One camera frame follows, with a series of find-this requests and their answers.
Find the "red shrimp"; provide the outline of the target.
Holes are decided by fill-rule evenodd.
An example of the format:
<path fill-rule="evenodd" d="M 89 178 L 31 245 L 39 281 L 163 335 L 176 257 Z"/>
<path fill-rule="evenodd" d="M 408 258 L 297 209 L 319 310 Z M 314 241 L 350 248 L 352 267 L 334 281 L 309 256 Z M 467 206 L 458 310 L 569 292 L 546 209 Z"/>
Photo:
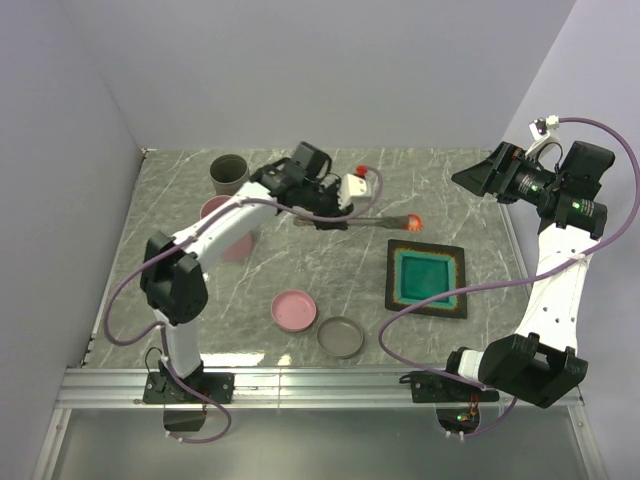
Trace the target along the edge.
<path fill-rule="evenodd" d="M 420 232 L 423 228 L 423 222 L 421 218 L 416 214 L 409 214 L 407 216 L 407 225 L 405 229 L 411 232 Z"/>

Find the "metal serving tongs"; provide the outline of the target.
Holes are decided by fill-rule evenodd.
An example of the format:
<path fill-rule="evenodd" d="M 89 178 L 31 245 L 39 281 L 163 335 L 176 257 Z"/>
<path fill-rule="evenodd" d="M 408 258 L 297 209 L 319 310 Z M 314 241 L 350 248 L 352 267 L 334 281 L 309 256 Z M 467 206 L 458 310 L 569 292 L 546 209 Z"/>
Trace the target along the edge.
<path fill-rule="evenodd" d="M 384 217 L 359 217 L 359 218 L 354 218 L 348 222 L 340 222 L 340 223 L 314 222 L 309 219 L 295 217 L 293 220 L 293 224 L 298 227 L 312 226 L 317 230 L 346 230 L 350 226 L 356 226 L 356 227 L 375 227 L 375 228 L 407 231 L 405 227 L 407 225 L 408 215 L 384 216 Z"/>

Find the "pink round lid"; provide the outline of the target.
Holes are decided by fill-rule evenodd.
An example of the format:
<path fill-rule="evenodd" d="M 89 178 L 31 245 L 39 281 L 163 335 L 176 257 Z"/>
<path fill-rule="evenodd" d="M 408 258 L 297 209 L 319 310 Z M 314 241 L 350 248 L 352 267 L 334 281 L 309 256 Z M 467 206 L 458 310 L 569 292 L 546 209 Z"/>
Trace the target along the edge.
<path fill-rule="evenodd" d="M 279 328 L 297 333 L 308 329 L 313 324 L 317 316 L 317 306 L 306 292 L 286 290 L 273 299 L 271 315 Z"/>

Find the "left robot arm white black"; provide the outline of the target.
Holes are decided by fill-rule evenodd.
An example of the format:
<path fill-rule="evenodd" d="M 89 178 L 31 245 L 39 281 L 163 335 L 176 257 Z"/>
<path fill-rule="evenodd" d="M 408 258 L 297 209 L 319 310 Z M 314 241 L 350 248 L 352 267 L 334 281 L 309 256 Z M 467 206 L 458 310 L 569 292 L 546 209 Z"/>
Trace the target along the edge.
<path fill-rule="evenodd" d="M 190 402 L 202 390 L 196 319 L 209 298 L 204 274 L 224 251 L 284 207 L 330 219 L 352 212 L 339 199 L 338 180 L 322 184 L 331 168 L 327 153 L 302 142 L 292 156 L 257 169 L 211 214 L 171 236 L 157 232 L 148 240 L 140 288 L 165 326 L 166 388 L 178 401 Z"/>

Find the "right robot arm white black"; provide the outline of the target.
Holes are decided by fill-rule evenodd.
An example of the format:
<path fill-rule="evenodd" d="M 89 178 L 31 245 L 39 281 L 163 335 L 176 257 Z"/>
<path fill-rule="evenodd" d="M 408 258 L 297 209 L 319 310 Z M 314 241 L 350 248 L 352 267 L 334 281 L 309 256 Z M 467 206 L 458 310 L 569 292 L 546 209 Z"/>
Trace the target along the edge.
<path fill-rule="evenodd" d="M 595 197 L 614 160 L 613 152 L 576 141 L 549 171 L 524 149 L 501 142 L 485 160 L 453 175 L 454 183 L 477 196 L 535 206 L 539 279 L 513 334 L 483 351 L 461 347 L 449 355 L 441 376 L 448 397 L 464 399 L 479 382 L 547 408 L 584 380 L 588 363 L 577 355 L 577 316 L 588 250 L 599 243 L 607 221 L 607 208 Z"/>

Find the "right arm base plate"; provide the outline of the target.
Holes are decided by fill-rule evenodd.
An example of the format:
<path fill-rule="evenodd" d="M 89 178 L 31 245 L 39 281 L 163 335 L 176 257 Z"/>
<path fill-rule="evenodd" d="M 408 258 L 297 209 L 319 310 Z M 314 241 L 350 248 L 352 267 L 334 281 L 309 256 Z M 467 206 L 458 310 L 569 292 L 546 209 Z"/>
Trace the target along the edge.
<path fill-rule="evenodd" d="M 399 378 L 401 385 L 408 385 L 414 404 L 468 403 L 471 400 L 498 402 L 496 390 L 481 390 L 478 387 L 452 380 L 426 371 L 412 371 Z"/>

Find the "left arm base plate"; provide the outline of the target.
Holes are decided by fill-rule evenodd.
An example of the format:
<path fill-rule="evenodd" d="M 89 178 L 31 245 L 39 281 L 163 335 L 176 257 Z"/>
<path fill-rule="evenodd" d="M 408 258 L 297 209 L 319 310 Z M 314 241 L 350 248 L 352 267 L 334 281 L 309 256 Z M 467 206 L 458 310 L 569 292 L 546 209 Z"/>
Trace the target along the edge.
<path fill-rule="evenodd" d="M 181 386 L 168 371 L 156 371 L 147 375 L 142 402 L 147 405 L 203 403 L 201 396 L 226 405 L 230 404 L 235 387 L 235 375 L 229 372 L 200 373 L 194 378 L 183 379 Z"/>

